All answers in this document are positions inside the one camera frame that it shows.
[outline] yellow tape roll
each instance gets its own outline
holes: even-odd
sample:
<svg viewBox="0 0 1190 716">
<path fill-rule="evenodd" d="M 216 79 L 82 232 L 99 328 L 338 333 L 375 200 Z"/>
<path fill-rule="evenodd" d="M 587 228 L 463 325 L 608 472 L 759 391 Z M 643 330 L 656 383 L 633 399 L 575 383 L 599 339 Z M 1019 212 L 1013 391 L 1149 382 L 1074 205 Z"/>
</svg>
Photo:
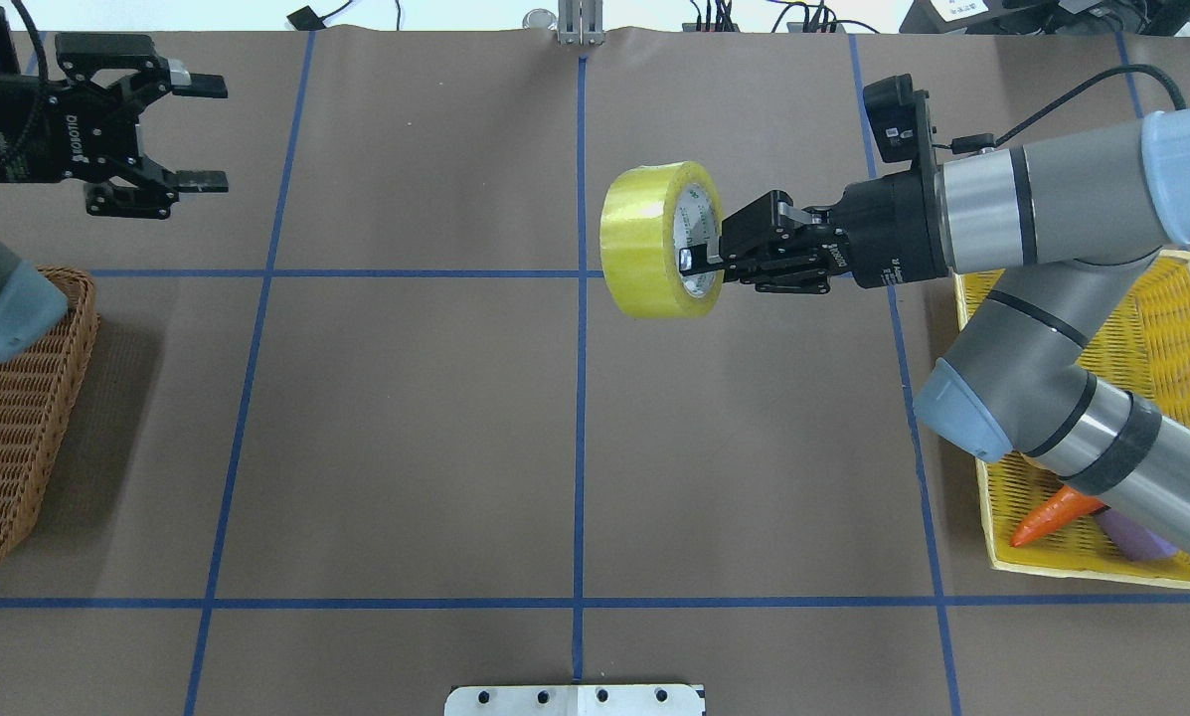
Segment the yellow tape roll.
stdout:
<svg viewBox="0 0 1190 716">
<path fill-rule="evenodd" d="M 722 272 L 683 277 L 678 251 L 700 244 L 716 251 L 721 231 L 718 189 L 696 162 L 639 167 L 616 177 L 603 201 L 599 245 L 603 280 L 621 312 L 635 319 L 708 313 Z"/>
</svg>

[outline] carrot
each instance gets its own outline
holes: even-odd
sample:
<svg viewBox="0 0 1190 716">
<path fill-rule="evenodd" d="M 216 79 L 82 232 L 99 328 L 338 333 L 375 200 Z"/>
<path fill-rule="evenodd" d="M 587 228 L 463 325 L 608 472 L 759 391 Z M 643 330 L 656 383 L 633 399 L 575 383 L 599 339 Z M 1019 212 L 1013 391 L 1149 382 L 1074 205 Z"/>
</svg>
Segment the carrot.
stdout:
<svg viewBox="0 0 1190 716">
<path fill-rule="evenodd" d="M 1023 547 L 1029 541 L 1035 541 L 1042 536 L 1063 529 L 1076 517 L 1084 517 L 1104 504 L 1097 497 L 1082 495 L 1075 489 L 1064 485 L 1054 497 L 1045 500 L 1036 509 L 1032 509 L 1027 517 L 1014 529 L 1014 536 L 1009 538 L 1012 547 Z"/>
</svg>

